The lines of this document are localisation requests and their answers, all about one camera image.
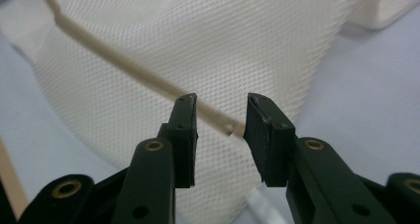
white cloth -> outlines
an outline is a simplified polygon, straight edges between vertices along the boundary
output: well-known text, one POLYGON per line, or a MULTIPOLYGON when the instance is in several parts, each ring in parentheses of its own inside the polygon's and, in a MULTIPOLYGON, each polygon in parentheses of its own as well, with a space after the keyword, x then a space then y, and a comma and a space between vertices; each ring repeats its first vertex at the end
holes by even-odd
POLYGON ((420 0, 360 0, 349 21, 369 29, 382 29, 419 3, 420 0))
MULTIPOLYGON (((34 65, 66 125, 123 167, 135 145, 167 121, 180 91, 197 92, 240 122, 247 93, 258 92, 293 119, 356 2, 12 0, 0 8, 0 29, 34 65)), ((198 125, 197 186, 178 192, 177 207, 191 223, 225 223, 259 175, 244 143, 206 122, 198 125)))

woven fabric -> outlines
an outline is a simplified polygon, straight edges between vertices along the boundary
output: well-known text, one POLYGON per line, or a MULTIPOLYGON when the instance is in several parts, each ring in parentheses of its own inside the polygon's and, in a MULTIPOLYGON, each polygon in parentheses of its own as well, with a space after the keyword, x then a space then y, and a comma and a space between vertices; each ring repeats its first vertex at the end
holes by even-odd
MULTIPOLYGON (((122 168, 182 91, 239 123, 247 94, 261 93, 293 120, 356 2, 10 0, 0 30, 32 62, 62 121, 122 168)), ((211 119, 198 123, 196 186, 177 191, 189 223, 232 221, 261 181, 247 145, 211 119)))
POLYGON ((382 29, 419 3, 420 0, 360 0, 349 21, 369 29, 382 29))

white surface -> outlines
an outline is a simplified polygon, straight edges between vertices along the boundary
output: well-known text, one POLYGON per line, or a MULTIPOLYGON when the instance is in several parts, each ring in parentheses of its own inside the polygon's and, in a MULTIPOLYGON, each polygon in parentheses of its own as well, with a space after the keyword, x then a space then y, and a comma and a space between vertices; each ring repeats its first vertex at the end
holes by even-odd
POLYGON ((261 224, 285 224, 287 221, 277 208, 258 189, 254 188, 248 197, 248 207, 261 224))
POLYGON ((382 29, 415 7, 420 0, 359 0, 349 21, 369 29, 382 29))
MULTIPOLYGON (((396 171, 420 173, 419 28, 420 7, 383 31, 346 27, 315 73, 298 135, 329 142, 355 172, 380 183, 396 171)), ((70 172, 100 180, 115 171, 46 110, 30 66, 4 39, 0 45, 0 135, 29 196, 70 172)), ((290 220, 283 190, 262 190, 290 220)), ((247 209, 236 220, 256 222, 247 209)))
MULTIPOLYGON (((198 104, 199 117, 230 131, 237 122, 226 121, 245 122, 250 91, 293 120, 356 2, 10 0, 0 8, 0 30, 33 64, 64 124, 122 168, 185 93, 217 111, 198 104)), ((250 153, 238 154, 243 141, 198 126, 197 186, 177 193, 177 210, 191 223, 230 222, 260 177, 250 153)))

white mesh fabric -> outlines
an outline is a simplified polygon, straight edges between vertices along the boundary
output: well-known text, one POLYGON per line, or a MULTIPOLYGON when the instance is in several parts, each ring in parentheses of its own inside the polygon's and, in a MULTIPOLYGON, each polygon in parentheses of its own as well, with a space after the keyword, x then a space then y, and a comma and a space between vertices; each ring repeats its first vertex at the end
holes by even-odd
POLYGON ((349 21, 369 29, 382 29, 419 3, 420 0, 360 0, 349 21))
MULTIPOLYGON (((53 1, 9 1, 0 8, 0 29, 34 64, 64 123, 124 167, 136 144, 167 121, 171 88, 159 93, 155 81, 118 69, 83 46, 83 37, 75 40, 80 30, 65 19, 241 122, 248 92, 271 97, 293 119, 316 64, 357 0, 53 1)), ((260 177, 244 142, 202 121, 198 133, 196 186, 177 191, 177 208, 190 223, 226 223, 260 177)))

